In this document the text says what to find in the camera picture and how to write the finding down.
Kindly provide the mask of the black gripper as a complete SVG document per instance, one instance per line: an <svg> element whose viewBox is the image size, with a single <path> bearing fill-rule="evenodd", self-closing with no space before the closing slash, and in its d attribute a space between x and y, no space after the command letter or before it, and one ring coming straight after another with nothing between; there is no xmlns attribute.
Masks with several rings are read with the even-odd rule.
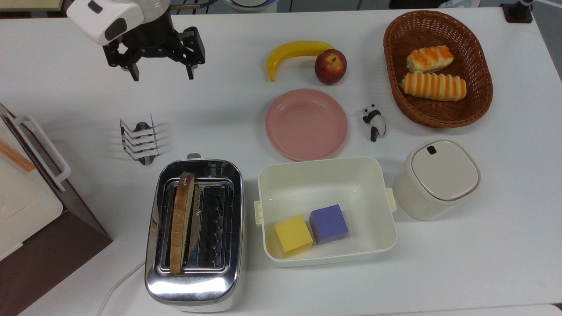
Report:
<svg viewBox="0 0 562 316"><path fill-rule="evenodd" d="M205 63L205 47L196 27L189 27L177 34L169 11L159 18L141 24L123 35L127 50L119 52L117 40L104 45L107 63L128 71L134 81L139 81L137 62L141 57L169 57L185 65L189 80L194 79L193 70Z"/></svg>

